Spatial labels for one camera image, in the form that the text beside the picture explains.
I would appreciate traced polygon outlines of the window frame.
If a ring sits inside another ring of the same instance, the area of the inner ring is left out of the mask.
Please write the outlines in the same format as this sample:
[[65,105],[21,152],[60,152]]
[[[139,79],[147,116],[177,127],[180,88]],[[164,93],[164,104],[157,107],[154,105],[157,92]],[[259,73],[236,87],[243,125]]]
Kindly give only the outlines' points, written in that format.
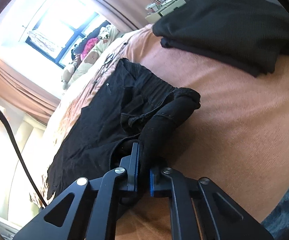
[[108,24],[106,18],[97,12],[73,17],[46,12],[28,32],[26,43],[64,68],[71,59],[71,50],[96,28]]

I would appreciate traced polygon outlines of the folded black clothes stack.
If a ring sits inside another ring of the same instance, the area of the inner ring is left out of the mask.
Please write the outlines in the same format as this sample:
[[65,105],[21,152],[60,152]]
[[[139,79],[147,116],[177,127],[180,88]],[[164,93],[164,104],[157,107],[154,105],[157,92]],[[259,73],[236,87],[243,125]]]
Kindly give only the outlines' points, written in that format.
[[163,48],[177,48],[254,77],[289,56],[289,14],[266,0],[190,0],[153,25]]

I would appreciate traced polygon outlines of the pink cloth on sill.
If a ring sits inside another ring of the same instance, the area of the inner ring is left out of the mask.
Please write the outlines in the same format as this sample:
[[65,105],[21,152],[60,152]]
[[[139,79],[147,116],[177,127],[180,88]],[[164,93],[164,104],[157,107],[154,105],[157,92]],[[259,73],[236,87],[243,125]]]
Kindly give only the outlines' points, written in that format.
[[83,60],[86,55],[90,52],[90,50],[98,43],[99,39],[97,37],[91,38],[85,44],[83,52],[81,53],[81,59]]

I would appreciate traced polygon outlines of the black pants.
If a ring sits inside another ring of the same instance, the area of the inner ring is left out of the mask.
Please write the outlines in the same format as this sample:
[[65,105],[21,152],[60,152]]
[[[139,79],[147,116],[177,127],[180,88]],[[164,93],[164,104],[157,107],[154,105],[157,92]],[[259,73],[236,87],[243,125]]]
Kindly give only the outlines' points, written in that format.
[[150,168],[163,162],[173,132],[200,107],[200,94],[176,88],[144,66],[120,59],[60,146],[47,171],[48,198],[76,179],[96,179],[116,168],[138,142],[139,192],[125,198],[119,213],[132,208],[148,188]]

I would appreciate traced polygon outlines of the teddy bear print pillow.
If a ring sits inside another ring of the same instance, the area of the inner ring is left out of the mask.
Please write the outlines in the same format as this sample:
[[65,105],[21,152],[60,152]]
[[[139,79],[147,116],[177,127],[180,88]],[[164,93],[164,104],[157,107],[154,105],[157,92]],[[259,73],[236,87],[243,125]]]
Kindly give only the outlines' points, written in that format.
[[123,33],[111,24],[101,27],[97,36],[99,39],[98,43],[90,50],[83,60],[81,59],[81,54],[78,54],[78,57],[73,60],[77,62],[77,68],[68,82],[68,87],[70,87],[70,85],[72,85],[72,83],[74,83],[74,81],[76,81],[79,77],[87,73],[87,71],[95,64],[95,62],[100,58],[100,55],[108,48],[108,46],[117,38],[122,36]]

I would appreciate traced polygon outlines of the pink window curtain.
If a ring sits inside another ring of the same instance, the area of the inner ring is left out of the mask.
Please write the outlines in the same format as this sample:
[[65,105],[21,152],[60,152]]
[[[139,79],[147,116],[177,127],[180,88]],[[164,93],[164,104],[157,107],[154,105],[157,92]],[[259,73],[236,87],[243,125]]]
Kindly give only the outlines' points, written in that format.
[[60,100],[0,59],[0,97],[47,124]]

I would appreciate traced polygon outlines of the beige storage box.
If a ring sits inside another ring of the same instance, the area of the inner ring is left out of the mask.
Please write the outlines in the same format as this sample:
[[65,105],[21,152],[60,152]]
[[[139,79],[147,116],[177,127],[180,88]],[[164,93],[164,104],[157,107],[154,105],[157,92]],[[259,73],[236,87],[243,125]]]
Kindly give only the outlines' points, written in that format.
[[153,24],[157,22],[162,17],[173,12],[175,9],[180,8],[185,4],[185,0],[168,0],[160,7],[156,12],[149,13],[145,19],[148,23]]

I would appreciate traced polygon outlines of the plush teddy bear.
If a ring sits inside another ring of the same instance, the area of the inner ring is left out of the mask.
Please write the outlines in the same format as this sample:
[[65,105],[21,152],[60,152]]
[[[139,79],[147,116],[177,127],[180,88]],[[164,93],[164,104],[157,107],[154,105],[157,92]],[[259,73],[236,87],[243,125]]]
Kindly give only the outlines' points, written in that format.
[[61,76],[61,83],[63,90],[66,90],[68,88],[68,82],[70,81],[73,73],[76,71],[77,68],[77,62],[73,61],[69,63],[64,69]]

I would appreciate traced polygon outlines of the orange bed blanket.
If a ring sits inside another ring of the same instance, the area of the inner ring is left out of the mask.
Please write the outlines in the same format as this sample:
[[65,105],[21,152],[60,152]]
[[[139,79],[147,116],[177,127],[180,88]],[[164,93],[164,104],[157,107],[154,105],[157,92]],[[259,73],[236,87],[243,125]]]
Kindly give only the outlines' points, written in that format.
[[201,106],[166,146],[170,165],[193,179],[208,177],[257,221],[263,221],[289,188],[289,56],[272,74],[253,77],[207,57],[165,49],[150,25],[112,42],[63,95],[34,155],[34,181],[46,193],[47,169],[97,92],[92,87],[107,57],[140,63],[174,87],[201,95]]

